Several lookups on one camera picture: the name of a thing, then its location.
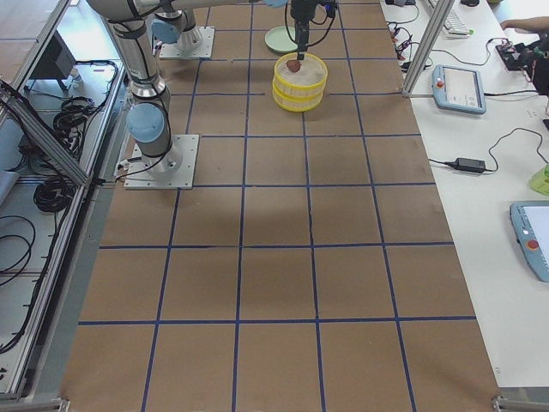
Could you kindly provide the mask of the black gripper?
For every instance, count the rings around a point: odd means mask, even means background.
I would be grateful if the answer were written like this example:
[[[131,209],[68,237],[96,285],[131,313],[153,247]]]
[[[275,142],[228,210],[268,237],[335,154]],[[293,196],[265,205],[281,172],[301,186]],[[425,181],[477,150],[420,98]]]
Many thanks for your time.
[[[317,7],[321,6],[325,12],[326,20],[329,20],[329,25],[326,28],[324,35],[316,42],[310,42],[310,24],[314,21]],[[290,2],[290,16],[294,21],[294,38],[292,42],[297,46],[297,59],[303,61],[305,54],[310,47],[323,42],[331,30],[336,13],[339,9],[338,1],[306,1],[297,0]]]

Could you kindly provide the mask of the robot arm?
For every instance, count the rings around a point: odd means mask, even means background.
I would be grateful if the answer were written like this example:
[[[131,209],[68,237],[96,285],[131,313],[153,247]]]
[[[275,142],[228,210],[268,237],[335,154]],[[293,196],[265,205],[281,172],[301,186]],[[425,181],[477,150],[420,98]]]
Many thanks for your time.
[[[308,49],[322,42],[331,29],[336,11],[337,1],[264,1],[271,7],[285,7],[284,22],[287,37],[293,43],[292,52],[297,52],[296,62],[305,59]],[[325,12],[325,20],[330,23],[324,36],[310,42],[310,24],[322,25],[325,21],[314,21],[317,7],[322,6]],[[163,45],[179,45],[181,50],[190,51],[202,43],[202,36],[196,27],[196,19],[193,9],[179,9],[172,7],[172,2],[160,7],[160,12],[154,14],[151,24],[153,36]]]
[[[130,76],[132,107],[126,126],[141,150],[143,169],[173,172],[182,155],[174,147],[168,108],[171,95],[154,60],[145,17],[157,9],[173,11],[168,1],[90,1],[105,21]]]

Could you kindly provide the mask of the person's hand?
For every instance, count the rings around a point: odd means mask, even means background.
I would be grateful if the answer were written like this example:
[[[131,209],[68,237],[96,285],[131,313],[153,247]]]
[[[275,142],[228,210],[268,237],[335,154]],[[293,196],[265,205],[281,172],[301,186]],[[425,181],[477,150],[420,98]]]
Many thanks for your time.
[[[500,27],[503,30],[513,28],[529,33],[548,33],[549,17],[539,16],[526,19],[509,19],[502,21]]]

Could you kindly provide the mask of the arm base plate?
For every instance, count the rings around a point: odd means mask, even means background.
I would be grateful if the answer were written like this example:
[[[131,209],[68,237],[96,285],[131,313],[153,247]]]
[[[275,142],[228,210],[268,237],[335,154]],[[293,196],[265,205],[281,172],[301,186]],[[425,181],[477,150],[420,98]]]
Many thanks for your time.
[[[214,34],[214,27],[194,27],[190,31],[182,32],[175,43],[162,43],[160,59],[209,59],[213,51]]]
[[[168,190],[193,188],[196,157],[199,146],[198,135],[173,135],[170,151],[159,159],[142,155],[138,144],[134,144],[133,157],[124,178],[128,190]]]

